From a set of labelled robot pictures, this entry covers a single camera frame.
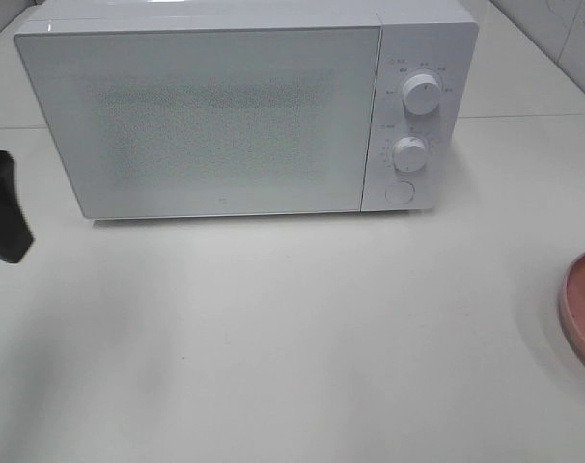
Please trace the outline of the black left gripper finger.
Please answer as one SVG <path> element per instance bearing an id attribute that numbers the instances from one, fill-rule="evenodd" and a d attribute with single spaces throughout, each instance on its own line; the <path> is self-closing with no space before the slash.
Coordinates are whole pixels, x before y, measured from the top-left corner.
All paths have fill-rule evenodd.
<path id="1" fill-rule="evenodd" d="M 33 242 L 18 201 L 14 159 L 0 150 L 0 259 L 20 263 Z"/>

